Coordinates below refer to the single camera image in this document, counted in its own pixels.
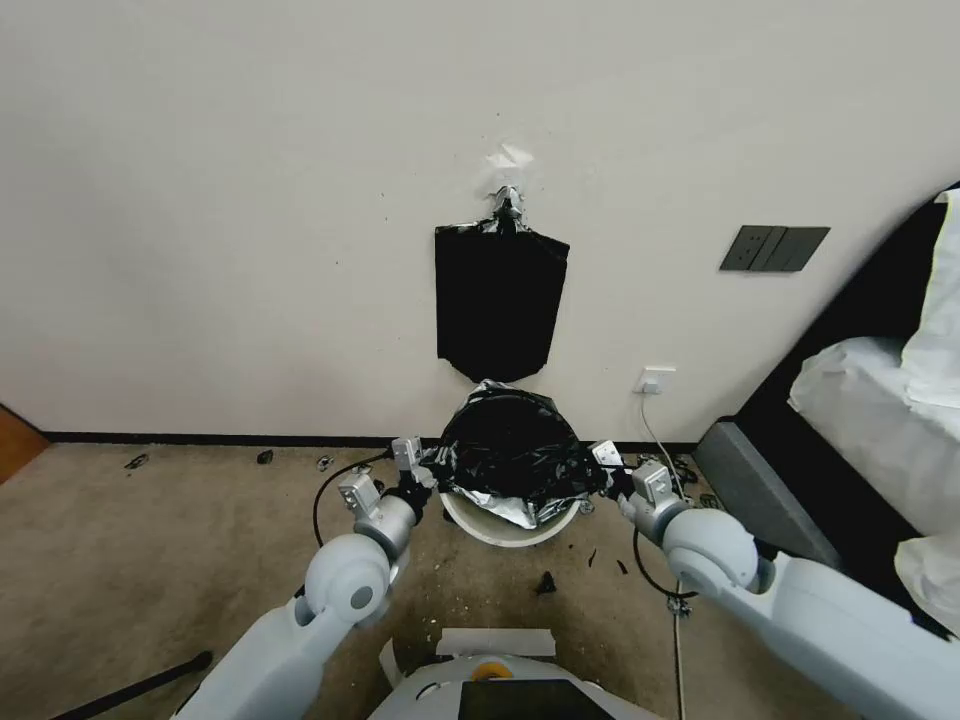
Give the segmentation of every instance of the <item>wall switch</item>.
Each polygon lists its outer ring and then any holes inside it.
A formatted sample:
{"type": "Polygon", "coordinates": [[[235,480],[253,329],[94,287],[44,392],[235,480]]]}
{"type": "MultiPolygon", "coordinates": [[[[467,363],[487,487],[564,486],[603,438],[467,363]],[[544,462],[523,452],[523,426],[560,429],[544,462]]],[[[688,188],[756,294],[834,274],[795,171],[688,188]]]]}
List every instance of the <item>wall switch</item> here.
{"type": "Polygon", "coordinates": [[[819,247],[828,227],[744,225],[720,265],[740,272],[797,272],[819,247]]]}
{"type": "Polygon", "coordinates": [[[721,270],[749,270],[772,228],[769,225],[744,225],[723,259],[721,270]]]}
{"type": "Polygon", "coordinates": [[[670,385],[675,372],[677,372],[676,368],[648,365],[640,373],[640,379],[637,380],[633,391],[644,395],[660,395],[670,385]]]}

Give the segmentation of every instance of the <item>white bucket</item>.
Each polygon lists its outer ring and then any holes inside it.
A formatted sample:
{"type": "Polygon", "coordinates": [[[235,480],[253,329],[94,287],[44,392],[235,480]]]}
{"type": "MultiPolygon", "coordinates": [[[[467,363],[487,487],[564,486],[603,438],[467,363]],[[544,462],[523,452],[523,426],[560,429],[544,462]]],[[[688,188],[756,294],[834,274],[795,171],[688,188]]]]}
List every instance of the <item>white bucket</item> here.
{"type": "Polygon", "coordinates": [[[491,512],[478,508],[472,502],[456,493],[440,493],[440,502],[450,513],[453,521],[477,540],[497,547],[529,547],[548,540],[573,522],[580,509],[575,502],[570,508],[555,518],[545,522],[535,530],[525,530],[508,520],[497,517],[491,512]]]}

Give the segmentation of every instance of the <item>wooden door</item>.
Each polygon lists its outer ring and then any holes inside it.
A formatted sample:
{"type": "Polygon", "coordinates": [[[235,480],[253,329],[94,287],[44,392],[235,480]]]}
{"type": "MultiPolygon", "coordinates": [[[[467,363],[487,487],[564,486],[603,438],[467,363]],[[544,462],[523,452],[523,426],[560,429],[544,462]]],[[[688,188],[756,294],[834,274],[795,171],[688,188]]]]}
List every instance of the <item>wooden door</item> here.
{"type": "Polygon", "coordinates": [[[0,483],[43,452],[50,443],[0,405],[0,483]]]}

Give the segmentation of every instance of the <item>white power cable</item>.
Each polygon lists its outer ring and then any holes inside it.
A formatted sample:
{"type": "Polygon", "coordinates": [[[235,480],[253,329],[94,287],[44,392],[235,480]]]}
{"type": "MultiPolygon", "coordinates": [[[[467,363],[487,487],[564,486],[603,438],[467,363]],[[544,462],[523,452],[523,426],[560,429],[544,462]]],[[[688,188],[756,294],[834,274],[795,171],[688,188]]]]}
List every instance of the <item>white power cable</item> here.
{"type": "MultiPolygon", "coordinates": [[[[680,481],[680,476],[677,474],[677,468],[673,465],[673,458],[670,457],[670,453],[667,452],[667,449],[663,446],[657,436],[653,433],[653,428],[650,427],[650,423],[647,422],[647,414],[644,412],[644,401],[647,399],[647,394],[643,393],[640,395],[640,419],[643,421],[643,427],[646,428],[647,434],[653,438],[653,441],[657,444],[657,447],[660,448],[660,452],[663,453],[663,456],[667,459],[667,465],[670,467],[670,472],[673,475],[673,483],[677,488],[677,493],[684,502],[688,502],[687,494],[683,491],[683,483],[680,481]]],[[[680,581],[677,580],[677,594],[679,595],[682,591],[680,581]]],[[[674,657],[674,675],[677,681],[677,717],[679,720],[686,720],[687,717],[687,707],[686,701],[684,700],[684,691],[683,691],[683,658],[680,654],[680,615],[674,614],[673,616],[673,657],[674,657]]]]}
{"type": "Polygon", "coordinates": [[[673,475],[673,483],[677,488],[677,493],[684,502],[687,502],[687,494],[683,492],[683,483],[680,482],[680,476],[677,475],[677,469],[673,466],[673,459],[670,457],[670,453],[667,452],[666,448],[663,447],[663,443],[657,440],[657,436],[653,434],[653,429],[650,427],[650,423],[647,422],[647,415],[643,411],[643,404],[646,399],[646,393],[640,395],[640,419],[643,421],[643,426],[646,428],[647,434],[653,438],[653,441],[657,444],[657,447],[660,448],[660,452],[662,452],[663,456],[667,459],[667,465],[670,466],[670,473],[673,475]]]}
{"type": "MultiPolygon", "coordinates": [[[[680,581],[677,580],[677,594],[681,591],[680,581]]],[[[679,720],[686,720],[687,706],[684,700],[683,692],[683,659],[680,656],[680,616],[673,616],[673,655],[674,655],[674,675],[677,679],[677,717],[679,720]]]]}

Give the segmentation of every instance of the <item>power cord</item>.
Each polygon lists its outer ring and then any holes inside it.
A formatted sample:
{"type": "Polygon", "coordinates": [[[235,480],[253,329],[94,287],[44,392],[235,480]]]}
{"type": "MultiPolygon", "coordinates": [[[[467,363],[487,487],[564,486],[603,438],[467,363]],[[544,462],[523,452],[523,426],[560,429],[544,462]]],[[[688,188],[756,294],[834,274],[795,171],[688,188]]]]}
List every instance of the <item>power cord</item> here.
{"type": "Polygon", "coordinates": [[[673,598],[674,600],[689,600],[692,597],[696,597],[697,593],[695,592],[674,592],[673,590],[667,590],[660,583],[654,580],[650,573],[647,572],[647,569],[643,566],[643,562],[640,560],[640,531],[636,528],[633,529],[633,559],[637,561],[637,569],[640,571],[640,574],[643,575],[643,579],[646,580],[650,585],[653,586],[654,590],[666,595],[668,598],[673,598]]]}
{"type": "MultiPolygon", "coordinates": [[[[653,441],[657,444],[657,447],[660,448],[660,452],[662,452],[663,456],[667,459],[667,465],[670,466],[670,472],[672,474],[674,487],[676,487],[677,493],[684,502],[687,502],[689,498],[687,498],[687,494],[683,491],[683,483],[680,481],[680,476],[677,474],[677,468],[673,465],[673,458],[670,457],[670,453],[668,453],[667,449],[663,447],[663,444],[657,440],[657,436],[653,434],[653,428],[651,428],[650,423],[647,422],[647,415],[644,412],[643,407],[644,400],[646,400],[646,398],[646,394],[640,396],[640,419],[643,421],[643,426],[650,434],[650,437],[653,438],[653,441]]],[[[668,598],[673,598],[675,600],[687,600],[689,598],[696,597],[697,593],[695,592],[680,592],[680,580],[677,580],[677,590],[676,592],[673,592],[667,590],[665,587],[661,587],[652,577],[650,577],[650,574],[647,572],[646,568],[643,567],[643,563],[640,562],[640,546],[638,545],[639,538],[640,531],[634,529],[633,558],[637,561],[637,568],[640,570],[640,574],[643,575],[644,579],[646,579],[648,583],[650,583],[668,598]]],[[[673,672],[677,683],[677,716],[679,720],[686,720],[687,708],[686,703],[684,702],[683,692],[683,662],[680,656],[680,615],[678,613],[674,613],[673,616],[673,672]]]]}
{"type": "Polygon", "coordinates": [[[326,480],[324,480],[323,485],[321,485],[320,489],[317,490],[317,495],[313,499],[313,536],[317,539],[318,548],[323,547],[323,539],[320,537],[320,524],[317,520],[317,508],[320,506],[320,496],[323,495],[323,491],[327,489],[327,486],[330,483],[332,483],[334,480],[336,480],[338,477],[340,477],[344,473],[349,472],[350,470],[353,470],[356,467],[360,467],[361,465],[369,465],[370,463],[376,462],[377,460],[385,460],[388,457],[390,457],[389,450],[387,450],[386,452],[382,452],[379,455],[374,455],[373,457],[367,458],[366,460],[358,460],[352,465],[347,465],[344,468],[340,468],[333,475],[331,475],[326,480]]]}
{"type": "MultiPolygon", "coordinates": [[[[683,492],[683,483],[680,482],[680,476],[677,475],[677,469],[673,465],[673,459],[670,457],[670,453],[667,452],[666,448],[663,447],[663,444],[657,440],[657,436],[653,434],[653,429],[650,427],[650,423],[647,422],[647,416],[643,409],[644,400],[646,395],[640,396],[640,419],[643,421],[643,426],[646,428],[650,437],[653,438],[653,441],[657,444],[657,447],[660,448],[660,452],[663,453],[663,456],[667,459],[667,465],[670,466],[671,478],[673,479],[674,487],[677,490],[677,494],[683,499],[684,502],[687,502],[689,498],[686,493],[683,492]]],[[[640,574],[643,575],[643,579],[646,580],[650,585],[659,592],[666,595],[668,598],[673,598],[674,600],[687,600],[692,597],[696,597],[697,593],[695,592],[674,592],[672,590],[667,590],[660,583],[654,580],[650,573],[647,572],[647,569],[643,566],[643,562],[640,560],[640,531],[634,528],[633,530],[633,559],[637,561],[637,569],[640,571],[640,574]]]]}
{"type": "Polygon", "coordinates": [[[670,453],[667,452],[667,449],[663,447],[663,443],[657,440],[657,436],[653,434],[653,428],[651,428],[650,423],[647,422],[647,415],[643,410],[644,401],[646,399],[646,393],[640,395],[640,419],[643,421],[643,427],[646,428],[647,433],[653,438],[653,441],[657,444],[657,447],[660,448],[660,452],[662,452],[663,456],[667,459],[667,465],[670,466],[670,477],[673,478],[673,484],[677,489],[677,494],[684,502],[686,502],[689,498],[687,497],[686,493],[683,492],[683,483],[680,482],[680,476],[677,474],[677,468],[675,468],[673,465],[673,458],[670,457],[670,453]]]}

